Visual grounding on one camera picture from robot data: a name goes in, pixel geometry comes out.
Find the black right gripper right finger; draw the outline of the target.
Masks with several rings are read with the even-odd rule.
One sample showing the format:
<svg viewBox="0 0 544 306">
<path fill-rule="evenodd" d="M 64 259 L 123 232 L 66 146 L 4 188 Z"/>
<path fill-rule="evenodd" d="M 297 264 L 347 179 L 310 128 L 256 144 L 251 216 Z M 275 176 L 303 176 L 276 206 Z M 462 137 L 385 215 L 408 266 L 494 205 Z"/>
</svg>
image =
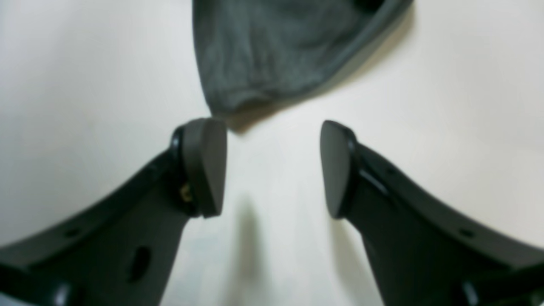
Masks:
<svg viewBox="0 0 544 306">
<path fill-rule="evenodd" d="M 329 215 L 360 234 L 385 306 L 542 306 L 542 248 L 421 188 L 332 120 L 320 157 Z"/>
</svg>

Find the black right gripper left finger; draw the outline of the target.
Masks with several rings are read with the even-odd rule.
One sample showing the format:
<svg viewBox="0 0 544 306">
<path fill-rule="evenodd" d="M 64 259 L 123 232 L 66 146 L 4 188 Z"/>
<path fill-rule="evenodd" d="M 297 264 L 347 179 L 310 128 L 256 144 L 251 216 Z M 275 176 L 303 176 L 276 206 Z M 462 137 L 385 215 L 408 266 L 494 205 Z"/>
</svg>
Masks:
<svg viewBox="0 0 544 306">
<path fill-rule="evenodd" d="M 179 126 L 169 147 L 105 199 L 1 248 L 2 306 L 157 306 L 182 233 L 221 215 L 226 124 Z"/>
</svg>

